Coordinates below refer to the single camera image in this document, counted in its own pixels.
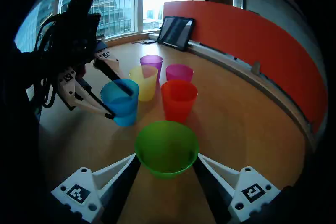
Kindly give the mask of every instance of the red partition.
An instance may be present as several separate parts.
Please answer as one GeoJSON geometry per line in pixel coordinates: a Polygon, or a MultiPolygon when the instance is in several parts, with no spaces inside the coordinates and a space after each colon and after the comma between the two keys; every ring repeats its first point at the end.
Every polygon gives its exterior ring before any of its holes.
{"type": "Polygon", "coordinates": [[[306,50],[267,19],[221,3],[184,1],[164,4],[164,16],[194,18],[191,39],[253,65],[279,85],[301,108],[317,132],[327,108],[327,91],[306,50]]]}

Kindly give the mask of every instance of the purple plastic cup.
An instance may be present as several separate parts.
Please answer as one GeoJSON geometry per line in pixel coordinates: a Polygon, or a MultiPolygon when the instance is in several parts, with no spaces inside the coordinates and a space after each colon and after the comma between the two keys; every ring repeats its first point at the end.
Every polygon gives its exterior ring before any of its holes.
{"type": "Polygon", "coordinates": [[[140,58],[140,64],[142,66],[154,66],[157,68],[157,81],[160,79],[162,61],[163,58],[158,55],[147,55],[140,58]]]}
{"type": "Polygon", "coordinates": [[[170,65],[166,69],[167,81],[173,79],[179,79],[191,82],[194,70],[188,66],[175,64],[170,65]]]}

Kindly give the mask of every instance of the window sill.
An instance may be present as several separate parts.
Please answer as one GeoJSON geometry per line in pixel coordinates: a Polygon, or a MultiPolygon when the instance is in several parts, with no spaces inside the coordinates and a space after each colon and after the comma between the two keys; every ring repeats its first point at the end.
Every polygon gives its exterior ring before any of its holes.
{"type": "Polygon", "coordinates": [[[105,38],[105,44],[107,47],[126,44],[130,42],[135,42],[139,40],[148,39],[148,35],[153,32],[128,32],[123,33],[118,36],[105,38]]]}

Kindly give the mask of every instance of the green plastic cup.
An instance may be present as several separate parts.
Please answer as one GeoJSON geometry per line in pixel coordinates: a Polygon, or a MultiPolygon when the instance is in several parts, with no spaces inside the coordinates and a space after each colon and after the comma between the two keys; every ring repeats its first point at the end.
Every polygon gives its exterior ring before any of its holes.
{"type": "Polygon", "coordinates": [[[187,170],[199,150],[195,133],[175,121],[157,121],[146,126],[135,142],[140,162],[162,179],[174,178],[187,170]]]}

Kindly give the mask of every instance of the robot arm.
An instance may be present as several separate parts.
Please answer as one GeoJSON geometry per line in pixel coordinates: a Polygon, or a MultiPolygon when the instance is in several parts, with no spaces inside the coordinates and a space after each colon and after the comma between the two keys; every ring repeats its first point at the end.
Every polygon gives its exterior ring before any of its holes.
{"type": "MultiPolygon", "coordinates": [[[[96,172],[81,167],[51,193],[89,223],[116,223],[139,167],[135,153],[96,172]]],[[[199,154],[193,167],[217,223],[249,222],[280,193],[250,166],[236,171],[199,154]]]]}

